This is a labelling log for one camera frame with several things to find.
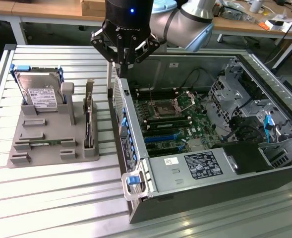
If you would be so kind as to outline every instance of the hard drive label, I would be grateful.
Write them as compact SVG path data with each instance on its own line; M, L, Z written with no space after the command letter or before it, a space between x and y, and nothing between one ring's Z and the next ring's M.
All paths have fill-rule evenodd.
M53 88L28 88L35 108L56 108L57 100Z
M220 165L211 151L186 155L184 158L194 179L203 179L223 174Z

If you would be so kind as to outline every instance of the robotic arm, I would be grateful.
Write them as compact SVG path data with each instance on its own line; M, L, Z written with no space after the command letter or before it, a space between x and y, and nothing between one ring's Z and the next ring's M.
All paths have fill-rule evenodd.
M126 77L135 62L142 62L160 46L158 39L199 50L213 28L214 2L189 0L177 9L175 0L105 0L105 21L92 34L91 43L115 64L119 77Z

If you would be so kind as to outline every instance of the ram module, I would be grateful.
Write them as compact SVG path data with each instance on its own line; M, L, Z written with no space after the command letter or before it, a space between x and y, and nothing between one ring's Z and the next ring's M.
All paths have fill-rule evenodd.
M192 124L191 117L148 119L145 121L147 130L161 130L167 128L189 127Z

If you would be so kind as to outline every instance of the pcie slot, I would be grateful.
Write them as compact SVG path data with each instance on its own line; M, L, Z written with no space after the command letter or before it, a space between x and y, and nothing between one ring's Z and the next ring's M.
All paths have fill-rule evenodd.
M177 154L178 152L182 151L184 146L177 146L177 147L172 147L172 148L167 148L167 149L159 149L159 150L150 150L148 151L148 155L150 157L157 157L161 155L172 155L172 154Z
M148 137L148 136L162 136L162 135L171 135L171 134L176 134L178 133L179 130L171 130L171 129L162 129L162 130L149 130L145 131L142 133L143 137Z
M177 136L180 134L172 134L172 135L162 135L162 136L154 136L154 137L146 137L145 143L150 143L150 142L159 142L159 141L167 141L167 140L176 140Z

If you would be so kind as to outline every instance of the metal bracket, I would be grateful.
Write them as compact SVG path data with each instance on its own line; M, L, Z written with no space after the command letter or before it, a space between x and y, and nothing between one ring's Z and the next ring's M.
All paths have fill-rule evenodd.
M152 54L156 49L160 47L159 41L155 39L152 35L150 35L145 42L146 44L136 51L137 55L139 55L138 57L136 57L137 63L141 63L145 58L147 58L150 54Z
M259 146L274 168L281 168L292 161L292 139L278 143L261 143Z
M102 30L92 34L91 44L108 62L117 62L117 53L105 44Z

